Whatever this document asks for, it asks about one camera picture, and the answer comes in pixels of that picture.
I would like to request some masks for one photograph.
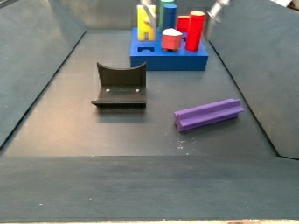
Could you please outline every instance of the red block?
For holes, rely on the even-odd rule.
[[[192,11],[189,14],[189,27],[186,31],[185,47],[190,52],[198,51],[201,41],[201,30],[205,20],[205,14],[201,11]]]
[[[189,16],[177,17],[177,32],[186,32],[189,27]]]

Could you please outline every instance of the black curved holder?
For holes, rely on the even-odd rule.
[[[97,63],[100,90],[97,107],[145,107],[145,63],[128,69],[114,69]]]

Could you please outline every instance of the purple prism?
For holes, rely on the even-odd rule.
[[[237,117],[242,111],[240,99],[226,99],[173,112],[173,123],[177,130],[184,131]]]

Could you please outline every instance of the red peg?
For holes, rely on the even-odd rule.
[[[201,41],[201,29],[204,25],[205,14],[201,11],[192,11],[189,14],[189,27],[186,31],[186,40],[184,49],[190,52],[198,51]]]
[[[177,32],[186,32],[189,26],[189,16],[178,16],[177,17]]]

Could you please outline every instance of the dark gray floor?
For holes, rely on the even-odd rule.
[[[128,47],[129,32],[78,43],[1,150],[0,220],[299,219],[299,163],[275,156],[244,102],[234,120],[173,126],[174,110],[240,97],[209,45],[205,72],[148,73],[144,113],[89,103],[96,61],[126,67]]]
[[[178,133],[173,111],[241,98],[210,49],[205,72],[146,72],[146,109],[97,110],[96,62],[129,67],[129,31],[90,31],[62,65],[1,150],[2,156],[246,156],[272,157],[270,146],[245,112]]]
[[[299,219],[297,169],[277,157],[5,157],[0,219]]]

